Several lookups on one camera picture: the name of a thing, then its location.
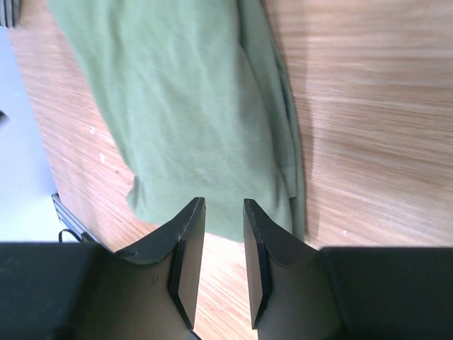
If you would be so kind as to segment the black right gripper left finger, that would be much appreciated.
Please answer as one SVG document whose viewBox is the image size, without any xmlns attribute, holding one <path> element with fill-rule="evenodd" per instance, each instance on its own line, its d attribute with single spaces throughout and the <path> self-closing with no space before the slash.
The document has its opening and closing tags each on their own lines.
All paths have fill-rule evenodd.
<svg viewBox="0 0 453 340">
<path fill-rule="evenodd" d="M 205 201 L 124 249 L 1 245 L 2 339 L 194 339 Z"/>
</svg>

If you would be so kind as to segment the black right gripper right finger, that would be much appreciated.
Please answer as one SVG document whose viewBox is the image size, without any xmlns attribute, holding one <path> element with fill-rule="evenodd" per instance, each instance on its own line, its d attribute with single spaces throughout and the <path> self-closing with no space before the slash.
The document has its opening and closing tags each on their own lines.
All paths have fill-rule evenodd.
<svg viewBox="0 0 453 340">
<path fill-rule="evenodd" d="M 260 339 L 451 339 L 452 249 L 314 249 L 243 203 L 251 325 Z"/>
</svg>

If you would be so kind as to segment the green tank top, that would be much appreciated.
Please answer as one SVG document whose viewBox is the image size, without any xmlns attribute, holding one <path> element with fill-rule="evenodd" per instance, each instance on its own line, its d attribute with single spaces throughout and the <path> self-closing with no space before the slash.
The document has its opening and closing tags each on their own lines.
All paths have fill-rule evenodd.
<svg viewBox="0 0 453 340">
<path fill-rule="evenodd" d="M 302 237 L 305 192 L 289 77 L 259 1 L 50 1 L 134 182 L 162 225 L 195 197 L 206 230 L 243 239 L 255 200 Z"/>
</svg>

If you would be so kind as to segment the thin-striped black white tank top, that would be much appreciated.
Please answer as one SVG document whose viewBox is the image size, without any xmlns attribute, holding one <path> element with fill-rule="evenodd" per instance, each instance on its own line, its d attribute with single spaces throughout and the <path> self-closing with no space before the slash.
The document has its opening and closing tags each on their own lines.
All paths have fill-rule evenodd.
<svg viewBox="0 0 453 340">
<path fill-rule="evenodd" d="M 0 25 L 15 28 L 20 20 L 21 0 L 0 0 Z"/>
</svg>

